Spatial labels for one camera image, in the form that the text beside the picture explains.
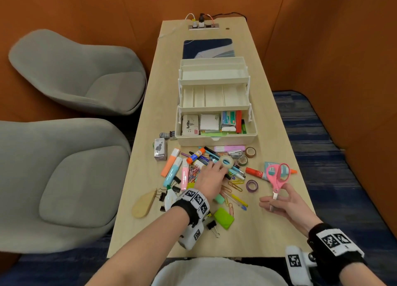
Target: tape roll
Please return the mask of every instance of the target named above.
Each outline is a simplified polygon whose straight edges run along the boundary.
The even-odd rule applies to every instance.
[[[252,147],[247,147],[244,153],[246,157],[253,158],[256,155],[256,150]]]
[[[258,190],[258,183],[253,180],[250,179],[249,181],[247,181],[247,183],[245,184],[245,187],[247,189],[248,192],[250,193],[254,193],[256,190]]]
[[[222,163],[222,166],[228,169],[231,169],[234,165],[234,160],[229,155],[222,155],[219,158],[219,162]]]
[[[241,166],[244,167],[248,164],[248,158],[243,155],[242,157],[239,158],[239,160],[237,161],[237,163]]]

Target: wooden table top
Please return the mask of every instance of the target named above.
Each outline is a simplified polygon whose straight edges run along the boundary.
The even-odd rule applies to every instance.
[[[217,30],[189,31],[187,26],[191,23],[190,20],[169,20],[162,23],[160,34],[169,34],[160,38],[157,43],[108,257],[163,214],[160,212],[163,203],[158,199],[155,199],[145,218],[133,218],[131,209],[141,195],[160,188],[164,181],[160,172],[166,162],[155,160],[152,143],[160,132],[175,129],[178,69],[185,40],[232,39],[236,56],[244,57],[251,75],[250,101],[258,130],[257,139],[249,145],[256,149],[257,154],[255,158],[249,159],[248,167],[263,171],[265,161],[288,163],[292,169],[298,171],[298,174],[291,175],[290,183],[313,209],[245,19],[217,18],[216,23],[220,24],[220,29]],[[167,143],[168,155],[175,147],[179,147],[177,141],[168,140]],[[197,147],[182,147],[181,151],[195,152]],[[309,250],[306,238],[287,219],[259,207],[259,197],[272,195],[270,183],[247,175],[246,180],[249,179],[258,182],[259,190],[248,193],[245,185],[241,185],[243,192],[233,190],[249,207],[247,211],[243,211],[235,206],[235,220],[228,230],[217,225],[221,234],[219,239],[215,238],[212,231],[207,230],[191,251],[176,243],[168,257],[283,257],[288,245]],[[284,190],[280,194],[287,196]],[[214,213],[218,207],[218,204],[212,203],[211,211]],[[161,235],[158,235],[158,240],[161,241]]]

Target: blue carpet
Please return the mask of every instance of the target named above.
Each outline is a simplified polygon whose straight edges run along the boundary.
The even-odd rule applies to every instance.
[[[343,153],[303,95],[277,92],[274,98],[318,216],[341,228],[364,251],[376,275],[387,285],[397,286],[397,241],[350,171]],[[123,132],[129,125],[114,123]],[[131,130],[127,132],[133,140]],[[84,285],[106,261],[110,238],[111,232],[83,248],[24,255],[0,277],[0,286]]]

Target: forearm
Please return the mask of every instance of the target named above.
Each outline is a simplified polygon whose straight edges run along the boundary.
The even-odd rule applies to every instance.
[[[347,265],[339,278],[343,286],[386,286],[367,266],[362,263]]]
[[[87,286],[149,285],[188,224],[184,209],[171,208],[128,241]]]

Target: blue highlighter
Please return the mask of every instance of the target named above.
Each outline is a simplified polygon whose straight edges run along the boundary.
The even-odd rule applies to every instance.
[[[179,167],[181,166],[182,163],[182,158],[177,157],[175,159],[175,162],[173,163],[170,171],[167,174],[166,180],[164,180],[163,187],[167,187],[167,185],[170,185],[172,183],[173,178],[176,175],[176,172],[178,172]]]

